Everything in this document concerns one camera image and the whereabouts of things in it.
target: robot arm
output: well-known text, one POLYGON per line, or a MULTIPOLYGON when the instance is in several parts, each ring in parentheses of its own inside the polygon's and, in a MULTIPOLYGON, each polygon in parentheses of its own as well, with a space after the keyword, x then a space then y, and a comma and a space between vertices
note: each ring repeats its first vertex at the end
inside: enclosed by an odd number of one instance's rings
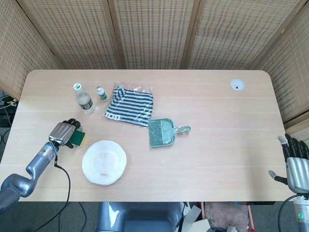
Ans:
POLYGON ((59 147, 66 145, 73 148, 69 139, 80 127, 80 122, 74 118, 58 123, 49 135, 49 142, 41 148, 26 167, 31 179, 12 174, 4 180, 0 189, 0 213, 14 205, 20 197, 27 197, 34 191, 39 177, 54 158, 59 147))
POLYGON ((270 176, 279 182, 288 185, 289 189, 299 194, 294 200, 298 230, 309 232, 309 148, 303 141, 298 141, 285 134, 287 141, 279 136, 281 143, 287 178, 277 176, 269 170, 270 176))

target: dustpan handle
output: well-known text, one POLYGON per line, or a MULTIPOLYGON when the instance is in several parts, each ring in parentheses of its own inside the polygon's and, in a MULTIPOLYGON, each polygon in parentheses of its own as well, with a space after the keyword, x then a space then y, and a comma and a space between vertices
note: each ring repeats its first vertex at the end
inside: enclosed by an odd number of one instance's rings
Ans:
POLYGON ((191 130, 191 127, 189 127, 189 126, 178 127, 177 128, 177 133, 189 132, 190 130, 191 130))

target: robot finger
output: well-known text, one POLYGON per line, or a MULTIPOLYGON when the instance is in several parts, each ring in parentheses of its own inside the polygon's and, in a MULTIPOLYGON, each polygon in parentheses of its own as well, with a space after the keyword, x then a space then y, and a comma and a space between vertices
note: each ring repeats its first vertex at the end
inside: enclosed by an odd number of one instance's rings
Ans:
POLYGON ((287 178, 284 178, 284 177, 281 177, 281 176, 278 176, 274 171, 272 170, 269 170, 268 171, 269 175, 271 176, 271 178, 273 178, 275 181, 278 181, 278 182, 281 182, 285 185, 288 185, 288 179, 287 178))
POLYGON ((307 146, 307 144, 305 144, 304 141, 300 141, 299 142, 300 146, 301 146, 301 149, 303 150, 303 153, 305 155, 305 159, 308 159, 309 160, 309 148, 307 146))
POLYGON ((79 121, 74 121, 74 122, 72 122, 71 124, 75 126, 75 129, 76 129, 76 130, 79 129, 79 128, 81 127, 81 123, 80 123, 79 121))
POLYGON ((71 124, 71 123, 74 122, 74 121, 76 121, 75 118, 70 118, 70 119, 67 121, 67 123, 68 123, 68 124, 71 124))
POLYGON ((282 146, 282 151, 283 151, 283 155, 284 155, 284 161, 287 162, 287 159, 289 157, 291 157, 290 147, 288 145, 288 142, 282 136, 278 136, 278 139, 279 139, 279 141, 281 143, 281 146, 282 146))
POLYGON ((291 151, 291 157, 298 157, 298 151, 295 148, 295 142, 294 142, 293 138, 289 134, 285 134, 285 137, 286 137, 288 144, 289 144, 289 148, 290 148, 290 151, 291 151))
POLYGON ((73 148, 74 146, 73 146, 73 144, 71 144, 70 142, 67 142, 66 144, 65 144, 65 146, 67 146, 68 148, 73 148))
POLYGON ((296 157, 305 158, 305 154, 304 154, 303 150, 301 149, 299 141, 296 138, 293 138, 293 142, 295 144, 295 150, 297 152, 296 157))

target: bottle cap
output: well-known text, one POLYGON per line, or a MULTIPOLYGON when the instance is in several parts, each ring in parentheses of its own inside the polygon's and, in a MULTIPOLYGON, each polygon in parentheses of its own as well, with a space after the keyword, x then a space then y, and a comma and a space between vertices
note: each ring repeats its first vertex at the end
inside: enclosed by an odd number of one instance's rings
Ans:
POLYGON ((102 95, 102 94, 104 94, 104 89, 101 87, 101 86, 98 86, 97 87, 97 93, 99 94, 99 95, 102 95))
POLYGON ((80 90, 80 89, 82 89, 82 85, 79 84, 79 83, 75 83, 75 84, 73 85, 73 88, 74 88, 75 90, 80 90))

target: paper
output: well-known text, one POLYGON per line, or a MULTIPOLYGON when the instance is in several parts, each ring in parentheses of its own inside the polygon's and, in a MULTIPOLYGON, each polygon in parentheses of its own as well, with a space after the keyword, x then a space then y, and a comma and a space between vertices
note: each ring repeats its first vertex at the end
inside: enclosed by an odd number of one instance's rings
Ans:
POLYGON ((187 214, 187 216, 185 216, 183 220, 182 232, 189 232, 189 229, 191 228, 192 224, 195 222, 201 211, 202 211, 201 209, 193 205, 192 209, 189 211, 189 213, 187 214))
POLYGON ((189 232, 205 232, 211 229, 211 226, 207 219, 196 221, 192 224, 189 232))
POLYGON ((187 206, 185 206, 183 202, 180 202, 180 205, 181 205, 181 208, 184 207, 183 216, 185 217, 189 213, 189 211, 191 210, 190 203, 187 202, 187 206))

